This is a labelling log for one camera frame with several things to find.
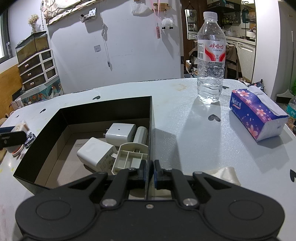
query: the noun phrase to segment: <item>tabletop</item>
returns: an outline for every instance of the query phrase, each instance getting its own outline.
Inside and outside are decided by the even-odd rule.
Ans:
[[[152,96],[155,119],[155,157],[163,168],[183,173],[234,167],[242,187],[277,200],[285,210],[279,238],[296,237],[296,183],[290,170],[296,170],[296,139],[285,126],[282,134],[256,143],[229,108],[231,90],[246,88],[236,80],[224,80],[220,101],[204,104],[197,97],[196,79],[157,80],[104,86],[38,102],[15,111],[3,124],[26,121],[38,135],[51,117],[63,107],[91,102]],[[37,113],[46,109],[41,118]],[[210,115],[221,121],[210,121]],[[22,235],[15,222],[18,205],[32,196],[14,177],[20,158],[7,153],[0,164],[0,240],[17,241]]]

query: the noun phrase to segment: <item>window frame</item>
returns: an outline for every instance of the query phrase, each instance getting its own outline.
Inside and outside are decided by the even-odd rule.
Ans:
[[[0,58],[0,64],[1,64],[4,61],[9,59],[8,50],[6,46],[6,43],[10,41],[9,32],[8,32],[8,10],[5,10],[1,14],[0,19],[1,19],[0,28],[1,28],[1,38],[2,38],[1,41],[2,41],[2,47],[4,52],[4,57]]]

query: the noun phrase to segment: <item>plush keychain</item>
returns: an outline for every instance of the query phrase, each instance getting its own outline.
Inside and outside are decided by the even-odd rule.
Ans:
[[[161,28],[162,29],[165,29],[165,28],[172,29],[173,28],[172,18],[164,18],[161,22]]]

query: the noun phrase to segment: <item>wooden headboard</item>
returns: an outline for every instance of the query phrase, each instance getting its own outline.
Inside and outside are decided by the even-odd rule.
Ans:
[[[17,64],[0,73],[0,119],[5,113],[9,114],[13,108],[9,105],[12,102],[12,94],[22,87],[22,79]]]

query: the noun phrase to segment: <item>glass tank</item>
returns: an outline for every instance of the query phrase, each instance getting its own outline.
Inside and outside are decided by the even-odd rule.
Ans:
[[[15,48],[19,64],[47,49],[49,49],[49,45],[46,31],[31,34]]]

